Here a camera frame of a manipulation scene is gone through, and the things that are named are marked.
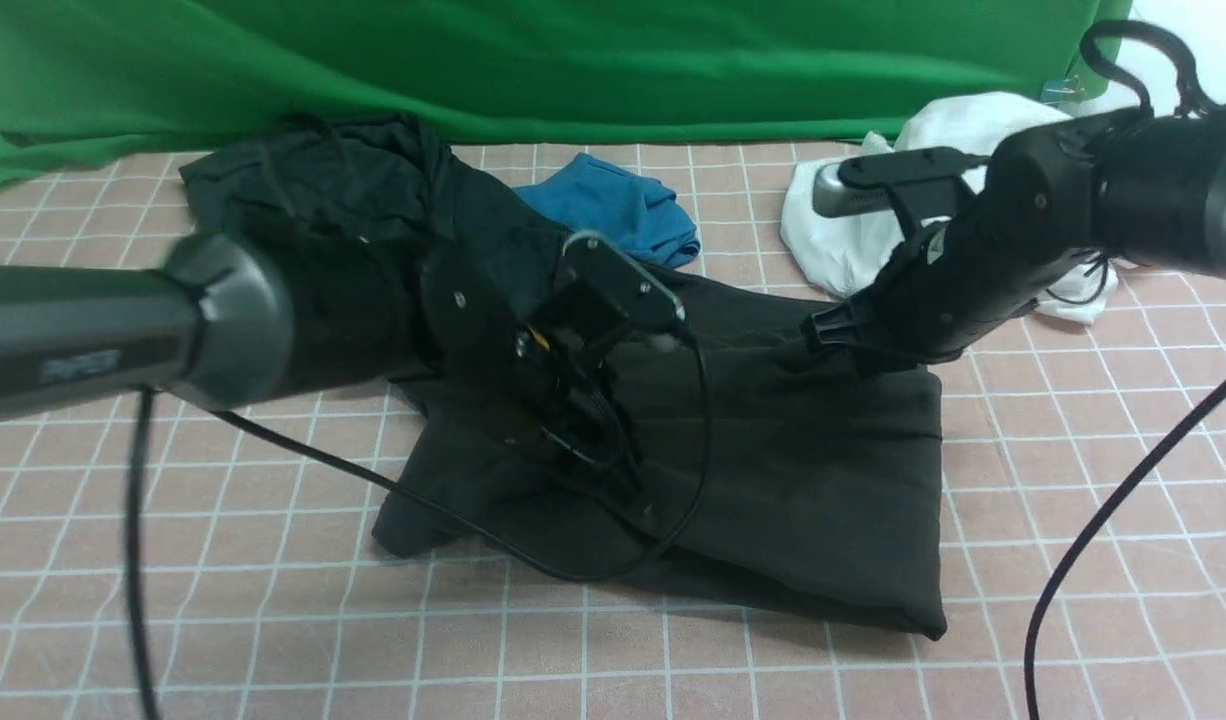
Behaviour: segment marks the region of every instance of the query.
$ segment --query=blue cloth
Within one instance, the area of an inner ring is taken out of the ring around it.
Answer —
[[[546,218],[573,231],[598,231],[641,262],[678,267],[701,250],[698,228],[676,204],[676,191],[586,152],[548,182],[517,186],[516,193]]]

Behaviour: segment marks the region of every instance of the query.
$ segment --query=black cloth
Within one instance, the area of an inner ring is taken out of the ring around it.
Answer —
[[[287,200],[271,191],[271,174],[284,179]],[[566,234],[407,115],[275,132],[183,168],[183,179],[207,229],[234,229],[246,213],[292,204],[308,222],[379,240],[456,237],[488,259],[521,315],[546,296]],[[819,302],[658,275],[685,302],[706,352],[717,455],[709,496],[680,542],[625,583],[942,637],[938,379],[924,369],[859,379],[842,356],[808,354],[797,325]],[[620,565],[691,497],[702,419],[689,351],[662,354],[631,341],[611,366],[645,455],[651,514],[614,518],[438,404],[401,482],[550,565]],[[424,383],[406,389],[439,396]],[[462,534],[402,496],[386,498],[371,530],[403,557]]]

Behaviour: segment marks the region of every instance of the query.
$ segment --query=white towel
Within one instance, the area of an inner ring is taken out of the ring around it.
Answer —
[[[933,101],[902,126],[893,147],[884,137],[870,132],[861,152],[880,155],[921,147],[950,146],[971,155],[992,155],[996,146],[1013,132],[1026,128],[1069,119],[1060,110],[1007,92],[987,92]],[[875,274],[902,240],[895,215],[856,215],[851,218],[823,218],[813,211],[813,179],[819,168],[841,158],[814,159],[796,166],[782,205],[782,242],[809,282],[836,297],[850,297],[875,281]],[[965,173],[965,182],[982,191],[984,168]],[[1087,299],[1097,292],[1101,272],[1086,274],[1090,265],[1073,269],[1051,288],[1070,301]],[[1107,283],[1101,296],[1086,305],[1041,296],[1038,312],[1074,323],[1092,324],[1106,309],[1106,299],[1119,283],[1114,269],[1107,267]]]

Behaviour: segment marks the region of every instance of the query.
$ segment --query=cable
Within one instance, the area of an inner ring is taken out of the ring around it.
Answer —
[[[151,411],[154,391],[139,394],[137,418],[132,424],[132,448],[129,450],[128,488],[124,502],[124,601],[128,606],[129,644],[132,646],[132,672],[136,676],[139,702],[147,720],[161,720],[154,699],[154,678],[151,671],[151,643],[146,634],[146,608],[142,597],[142,486],[146,475],[147,445],[151,437]]]
[[[1097,302],[1098,297],[1102,297],[1102,293],[1106,292],[1107,283],[1111,282],[1111,255],[1103,254],[1098,256],[1097,260],[1094,260],[1094,265],[1090,265],[1089,270],[1084,270],[1084,277],[1086,278],[1089,275],[1096,274],[1098,270],[1102,270],[1102,278],[1098,278],[1097,289],[1083,301],[1067,299],[1067,297],[1058,296],[1052,289],[1047,289],[1045,292],[1048,293],[1048,297],[1052,297],[1053,301],[1065,302],[1068,305],[1091,305],[1094,302]]]
[[[454,523],[462,525],[471,530],[472,534],[484,537],[485,541],[503,547],[508,554],[514,557],[516,561],[521,561],[524,564],[530,565],[530,568],[536,569],[539,573],[550,575],[559,580],[566,580],[570,583],[606,583],[609,580],[615,580],[618,578],[624,578],[635,573],[653,562],[662,556],[663,552],[669,550],[673,543],[680,537],[685,529],[689,527],[691,520],[694,520],[698,511],[701,509],[701,503],[706,494],[706,487],[709,487],[710,481],[710,469],[712,467],[712,455],[714,455],[714,410],[712,410],[712,397],[710,397],[710,377],[709,369],[706,369],[706,356],[699,347],[699,343],[690,332],[685,332],[685,346],[691,350],[694,359],[698,367],[698,386],[701,394],[701,411],[702,411],[702,451],[701,451],[701,464],[698,473],[698,487],[694,491],[694,496],[689,502],[685,511],[680,515],[680,520],[677,520],[673,527],[664,534],[662,538],[653,542],[644,552],[633,557],[631,561],[625,562],[622,565],[614,565],[613,569],[604,570],[601,573],[571,573],[559,568],[549,565],[548,562],[537,559],[530,552],[524,548],[494,534],[493,530],[488,527],[482,527],[478,523],[465,518],[457,511],[449,510],[447,507],[440,505],[440,503],[429,500],[429,498],[418,496],[413,491],[403,487],[402,484],[394,482],[394,480],[384,477],[384,475],[375,473],[370,469],[363,469],[349,460],[343,460],[342,458],[330,455],[316,448],[308,446],[305,443],[297,442],[293,438],[281,435],[271,429],[264,428],[261,424],[253,423],[251,419],[242,418],[239,415],[234,413],[213,413],[217,419],[224,421],[227,424],[232,424],[233,428],[246,432],[262,439],[262,442],[268,442],[271,445],[281,446],[291,453],[297,453],[299,455],[305,455],[311,460],[329,465],[331,469],[343,471],[343,473],[354,475],[357,478],[367,480],[375,484],[376,487],[384,488],[387,492],[398,493],[407,500],[417,503],[417,505],[424,507],[427,510],[435,511]]]
[[[1062,559],[1057,562],[1057,568],[1053,569],[1053,574],[1048,578],[1045,584],[1045,589],[1038,594],[1038,601],[1035,601],[1035,611],[1030,615],[1030,626],[1026,628],[1026,644],[1022,651],[1022,678],[1026,684],[1026,715],[1030,720],[1038,720],[1038,700],[1035,697],[1035,644],[1038,641],[1038,627],[1045,621],[1045,615],[1048,612],[1048,606],[1053,602],[1053,596],[1057,595],[1058,588],[1060,588],[1062,580],[1065,580],[1065,574],[1070,573],[1072,568],[1075,565],[1075,561],[1079,561],[1080,553],[1087,547],[1090,542],[1094,541],[1094,536],[1106,525],[1107,520],[1111,519],[1113,511],[1119,510],[1122,503],[1128,500],[1129,493],[1132,493],[1141,481],[1156,469],[1156,465],[1170,455],[1172,448],[1177,446],[1177,443],[1182,442],[1193,429],[1195,424],[1200,424],[1204,418],[1208,417],[1222,401],[1226,400],[1226,379],[1213,389],[1204,400],[1195,405],[1193,410],[1186,415],[1179,423],[1170,431],[1161,442],[1152,448],[1141,462],[1138,462],[1137,469],[1129,473],[1129,477],[1124,478],[1124,482],[1119,487],[1114,488],[1111,497],[1098,507],[1097,511],[1094,513],[1094,518],[1084,525],[1084,530],[1080,530],[1079,537],[1075,537],[1075,542],[1072,547],[1062,556]]]

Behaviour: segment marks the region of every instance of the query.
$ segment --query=tiled floor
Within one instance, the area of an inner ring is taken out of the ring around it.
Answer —
[[[462,148],[508,183],[575,147]],[[779,240],[821,144],[614,147],[699,220],[695,270],[803,296]],[[177,168],[139,156],[0,196],[0,262],[145,266],[188,231]],[[1021,639],[1056,557],[1226,374],[1226,283],[1129,274],[1092,332],[1013,323],[946,381],[939,643],[569,588],[477,547],[389,564],[379,493],[175,401],[153,446],[147,562],[166,719],[1018,719]],[[0,424],[0,720],[134,718],[119,597],[132,402]],[[253,418],[397,473],[421,432],[385,388]],[[1094,543],[1041,644],[1049,719],[1226,719],[1226,407]]]

